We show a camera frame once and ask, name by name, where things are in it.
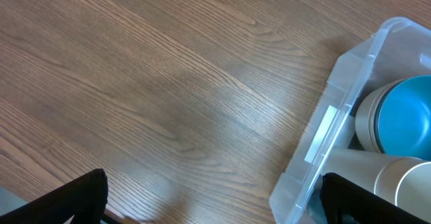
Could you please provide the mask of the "blue bowl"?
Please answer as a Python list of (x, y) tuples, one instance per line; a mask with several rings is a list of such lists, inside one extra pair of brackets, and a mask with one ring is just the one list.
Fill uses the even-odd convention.
[(378, 105), (374, 119), (382, 153), (430, 160), (430, 76), (405, 79)]

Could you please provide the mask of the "cream tall cup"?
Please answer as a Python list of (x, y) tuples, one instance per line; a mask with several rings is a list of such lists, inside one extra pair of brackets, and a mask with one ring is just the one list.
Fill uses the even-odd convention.
[(416, 157), (334, 148), (321, 173), (338, 174), (361, 188), (395, 203), (402, 180), (410, 171), (426, 163)]
[(430, 162), (400, 158), (380, 171), (374, 194), (408, 213), (430, 222)]

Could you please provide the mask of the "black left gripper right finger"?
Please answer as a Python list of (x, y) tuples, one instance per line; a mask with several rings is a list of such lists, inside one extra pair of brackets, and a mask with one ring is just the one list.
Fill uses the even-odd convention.
[(323, 176), (320, 200), (328, 224), (429, 224), (335, 173)]

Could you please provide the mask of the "cream tall cup front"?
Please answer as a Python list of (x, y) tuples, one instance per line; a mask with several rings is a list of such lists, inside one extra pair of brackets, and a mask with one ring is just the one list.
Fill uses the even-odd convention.
[(400, 158), (380, 171), (374, 194), (408, 213), (430, 222), (430, 162)]

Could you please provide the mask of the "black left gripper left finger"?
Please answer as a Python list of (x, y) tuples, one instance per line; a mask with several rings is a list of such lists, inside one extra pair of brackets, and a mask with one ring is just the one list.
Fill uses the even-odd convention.
[(108, 180), (103, 169), (77, 179), (1, 215), (2, 223), (99, 223), (108, 202)]

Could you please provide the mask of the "small cream bowl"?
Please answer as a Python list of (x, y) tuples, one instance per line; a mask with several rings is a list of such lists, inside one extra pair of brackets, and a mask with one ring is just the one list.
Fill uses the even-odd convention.
[(369, 117), (369, 121), (368, 121), (368, 129), (369, 129), (369, 133), (370, 133), (370, 140), (372, 143), (372, 148), (377, 153), (383, 153), (383, 150), (381, 150), (380, 147), (378, 146), (378, 142), (377, 142), (377, 138), (376, 138), (376, 130), (374, 129), (376, 126), (376, 117), (378, 114), (378, 110), (380, 108), (379, 104), (382, 100), (384, 100), (386, 95), (394, 87), (396, 87), (398, 84), (400, 84), (402, 81), (403, 81), (403, 79), (399, 79), (397, 81), (394, 81), (392, 83), (384, 85), (384, 86), (376, 89), (375, 91), (373, 91), (374, 99), (373, 99), (371, 107), (370, 107), (370, 117)]

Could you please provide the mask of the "clear plastic storage bin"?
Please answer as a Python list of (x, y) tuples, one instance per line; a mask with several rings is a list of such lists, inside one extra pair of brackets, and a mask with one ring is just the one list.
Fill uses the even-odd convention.
[(376, 33), (336, 61), (294, 156), (271, 196), (275, 222), (310, 223), (304, 214), (334, 146), (354, 136), (354, 113), (369, 93), (398, 79), (430, 74), (430, 30), (405, 17), (385, 21)]

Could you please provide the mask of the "large cream bowl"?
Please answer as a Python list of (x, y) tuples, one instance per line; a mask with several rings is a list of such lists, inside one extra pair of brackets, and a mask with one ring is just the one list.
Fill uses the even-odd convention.
[(355, 117), (356, 136), (361, 146), (366, 151), (375, 152), (372, 148), (370, 133), (368, 129), (368, 121), (370, 117), (370, 107), (374, 99), (373, 93), (368, 94), (358, 107)]

